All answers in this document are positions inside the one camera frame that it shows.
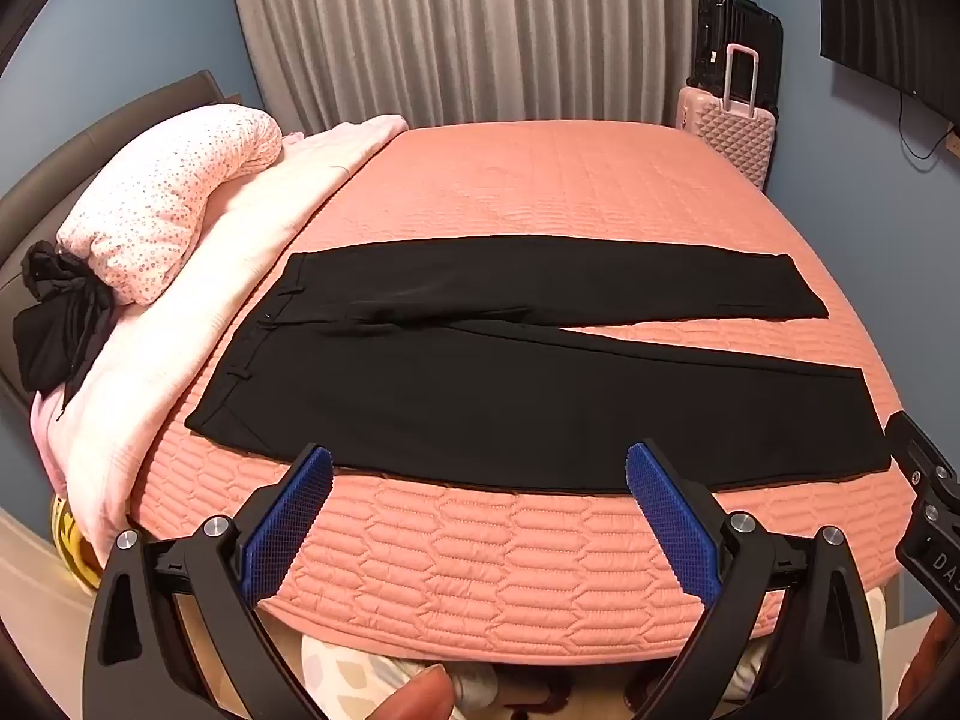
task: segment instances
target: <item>mattress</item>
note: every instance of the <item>mattress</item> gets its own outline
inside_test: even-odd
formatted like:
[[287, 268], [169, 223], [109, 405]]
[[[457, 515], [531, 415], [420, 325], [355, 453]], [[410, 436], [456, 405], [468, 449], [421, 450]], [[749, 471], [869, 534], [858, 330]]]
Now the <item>mattress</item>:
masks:
[[[184, 428], [246, 312], [287, 257], [360, 242], [542, 233], [786, 252], [829, 319], [587, 328], [624, 340], [754, 352], [864, 371], [882, 422], [899, 408], [869, 336], [778, 210], [698, 138], [624, 122], [514, 122], [395, 138], [318, 211], [171, 410], [131, 515], [159, 538], [233, 514], [286, 466]], [[770, 530], [848, 536], [866, 589], [896, 573], [912, 493], [891, 469], [835, 484], [718, 495]], [[491, 493], [341, 473], [280, 592], [263, 602], [320, 640], [405, 658], [600, 664], [675, 655], [699, 618], [632, 498]], [[770, 594], [755, 635], [773, 630]]]

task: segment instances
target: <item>pink suitcase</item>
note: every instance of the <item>pink suitcase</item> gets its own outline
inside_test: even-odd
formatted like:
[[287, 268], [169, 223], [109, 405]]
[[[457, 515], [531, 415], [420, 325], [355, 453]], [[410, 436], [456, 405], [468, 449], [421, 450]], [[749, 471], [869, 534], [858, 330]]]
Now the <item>pink suitcase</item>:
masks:
[[[744, 52], [754, 60], [754, 82], [750, 103], [730, 99], [733, 52]], [[685, 86], [677, 101], [674, 127], [696, 135], [714, 151], [723, 154], [755, 186], [763, 189], [774, 146], [776, 120], [770, 111], [757, 108], [757, 72], [760, 56], [753, 49], [738, 43], [727, 45], [727, 74], [723, 98], [703, 89]]]

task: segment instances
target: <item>blue gripper pad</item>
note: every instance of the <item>blue gripper pad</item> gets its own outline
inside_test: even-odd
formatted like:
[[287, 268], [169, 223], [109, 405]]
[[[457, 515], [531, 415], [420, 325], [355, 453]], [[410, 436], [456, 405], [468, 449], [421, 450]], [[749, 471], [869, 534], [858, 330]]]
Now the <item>blue gripper pad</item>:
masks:
[[721, 589], [716, 544], [643, 443], [635, 443], [627, 453], [627, 485], [683, 592], [709, 608]]
[[332, 487], [333, 457], [317, 447], [247, 539], [240, 592], [251, 607], [277, 594]]

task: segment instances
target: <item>white blanket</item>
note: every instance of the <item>white blanket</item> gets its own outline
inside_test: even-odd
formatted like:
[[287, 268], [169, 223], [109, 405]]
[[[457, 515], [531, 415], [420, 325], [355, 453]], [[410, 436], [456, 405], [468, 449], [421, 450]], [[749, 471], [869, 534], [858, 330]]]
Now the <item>white blanket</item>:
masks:
[[406, 128], [398, 116], [340, 124], [220, 186], [182, 271], [150, 306], [122, 309], [62, 415], [62, 388], [35, 401], [32, 429], [51, 482], [100, 562], [128, 526], [128, 498], [157, 431], [229, 322], [311, 215]]

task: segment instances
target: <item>luggage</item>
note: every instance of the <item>luggage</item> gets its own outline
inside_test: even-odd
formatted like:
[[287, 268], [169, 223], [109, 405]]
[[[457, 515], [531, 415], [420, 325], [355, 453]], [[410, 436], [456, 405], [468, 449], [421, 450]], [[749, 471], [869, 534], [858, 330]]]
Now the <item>luggage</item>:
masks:
[[[697, 34], [693, 41], [693, 74], [688, 86], [706, 89], [712, 95], [723, 94], [727, 73], [727, 45], [736, 43], [755, 50], [763, 57], [763, 67], [755, 80], [755, 102], [774, 117], [779, 95], [781, 64], [784, 58], [784, 26], [774, 14], [752, 0], [700, 0], [697, 10]], [[734, 57], [731, 98], [747, 103], [751, 93], [751, 69], [744, 57]]]
[[[748, 103], [731, 99], [731, 60], [736, 52], [752, 57]], [[755, 96], [760, 57], [753, 49], [729, 43], [725, 65], [727, 71], [723, 98], [714, 97], [704, 89], [683, 87], [677, 101], [677, 119], [674, 125], [676, 129], [683, 129], [702, 138], [714, 151], [730, 160], [757, 189], [763, 189], [774, 146], [776, 119], [770, 111], [757, 107]]]

